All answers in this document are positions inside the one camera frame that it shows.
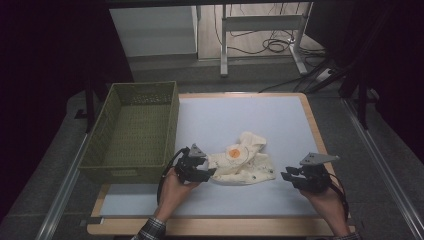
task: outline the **human hand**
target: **human hand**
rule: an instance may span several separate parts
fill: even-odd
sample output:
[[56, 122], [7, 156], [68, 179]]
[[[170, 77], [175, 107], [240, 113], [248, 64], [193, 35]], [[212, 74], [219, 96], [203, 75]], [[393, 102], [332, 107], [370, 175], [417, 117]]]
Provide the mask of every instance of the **human hand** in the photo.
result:
[[166, 222], [175, 209], [184, 202], [191, 190], [199, 185], [200, 182], [182, 184], [178, 179], [175, 169], [171, 168], [162, 186], [161, 197], [158, 208], [155, 211], [155, 217], [162, 222]]
[[328, 188], [318, 194], [302, 190], [300, 193], [309, 200], [318, 214], [327, 222], [334, 236], [341, 237], [350, 233], [345, 220], [343, 204], [333, 189]]

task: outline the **white stand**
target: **white stand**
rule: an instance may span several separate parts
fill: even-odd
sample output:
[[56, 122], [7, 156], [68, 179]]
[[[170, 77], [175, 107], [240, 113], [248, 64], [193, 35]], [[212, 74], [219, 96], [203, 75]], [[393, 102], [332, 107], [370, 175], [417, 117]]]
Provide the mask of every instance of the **white stand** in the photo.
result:
[[226, 5], [222, 6], [222, 46], [221, 46], [221, 76], [228, 76], [227, 32], [230, 31], [272, 31], [298, 30], [294, 44], [290, 44], [290, 52], [301, 75], [307, 73], [305, 64], [299, 54], [299, 45], [305, 31], [312, 3], [308, 3], [302, 15], [283, 16], [238, 16], [227, 17]]

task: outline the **wooden frame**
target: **wooden frame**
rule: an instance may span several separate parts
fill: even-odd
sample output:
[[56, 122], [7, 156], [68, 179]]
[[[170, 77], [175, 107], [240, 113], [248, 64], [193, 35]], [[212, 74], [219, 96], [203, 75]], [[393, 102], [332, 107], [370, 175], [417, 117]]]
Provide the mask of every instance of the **wooden frame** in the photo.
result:
[[[301, 93], [196, 93], [180, 94], [180, 98], [238, 98], [238, 97], [299, 97], [306, 118], [309, 122], [319, 153], [327, 154], [318, 126], [315, 122], [308, 100]], [[330, 173], [334, 169], [326, 164]], [[101, 187], [91, 217], [100, 217], [110, 185]], [[99, 224], [88, 224], [87, 231], [93, 235], [135, 235], [146, 223], [146, 218], [120, 219], [102, 218]], [[170, 219], [167, 222], [168, 236], [331, 236], [331, 229], [322, 218], [287, 217], [287, 218], [194, 218]]]

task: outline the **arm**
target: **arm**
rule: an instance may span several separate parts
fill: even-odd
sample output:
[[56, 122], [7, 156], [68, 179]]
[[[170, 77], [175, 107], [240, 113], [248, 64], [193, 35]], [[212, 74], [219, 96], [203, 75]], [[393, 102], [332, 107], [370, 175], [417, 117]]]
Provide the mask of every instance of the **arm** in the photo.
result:
[[317, 213], [327, 222], [336, 238], [334, 239], [361, 239], [359, 234], [351, 233], [344, 217], [343, 205], [337, 193], [328, 188], [326, 191], [314, 194], [300, 191], [311, 202]]
[[133, 240], [157, 240], [165, 236], [166, 222], [172, 213], [184, 202], [191, 190], [199, 186], [200, 183], [181, 184], [174, 168], [171, 168], [166, 175], [162, 187], [162, 193], [154, 216], [150, 217], [140, 232], [133, 237]]

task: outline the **metal frame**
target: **metal frame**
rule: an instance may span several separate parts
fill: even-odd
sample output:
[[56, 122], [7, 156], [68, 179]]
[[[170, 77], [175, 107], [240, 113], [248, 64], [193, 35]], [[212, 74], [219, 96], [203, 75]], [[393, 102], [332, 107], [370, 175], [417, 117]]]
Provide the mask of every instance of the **metal frame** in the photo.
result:
[[290, 52], [301, 75], [306, 75], [305, 64], [299, 54], [299, 45], [305, 32], [312, 3], [308, 2], [302, 15], [283, 16], [239, 16], [227, 17], [226, 5], [222, 5], [222, 45], [221, 45], [221, 76], [228, 76], [227, 32], [229, 31], [271, 31], [298, 30], [296, 40], [290, 44]]
[[87, 137], [88, 134], [85, 134], [80, 148], [78, 149], [74, 160], [71, 162], [71, 166], [69, 167], [62, 185], [60, 186], [60, 189], [57, 192], [43, 223], [41, 224], [40, 230], [35, 238], [36, 240], [49, 240], [53, 238], [57, 225], [59, 224], [59, 220], [62, 217], [69, 197], [71, 196], [75, 183], [77, 182], [79, 176], [78, 165], [81, 161], [81, 154], [86, 144]]
[[415, 209], [411, 199], [409, 199], [409, 197], [403, 191], [395, 175], [391, 171], [389, 165], [380, 152], [380, 149], [378, 149], [377, 144], [375, 144], [371, 134], [357, 119], [355, 106], [353, 106], [351, 101], [346, 99], [342, 99], [342, 103], [345, 106], [346, 111], [348, 112], [350, 119], [352, 120], [352, 123], [359, 134], [359, 137], [367, 148], [371, 159], [373, 160], [378, 172], [380, 173], [381, 179], [386, 184], [390, 195], [405, 218], [405, 221], [408, 224], [415, 239], [424, 239], [424, 223], [421, 220], [418, 211]]

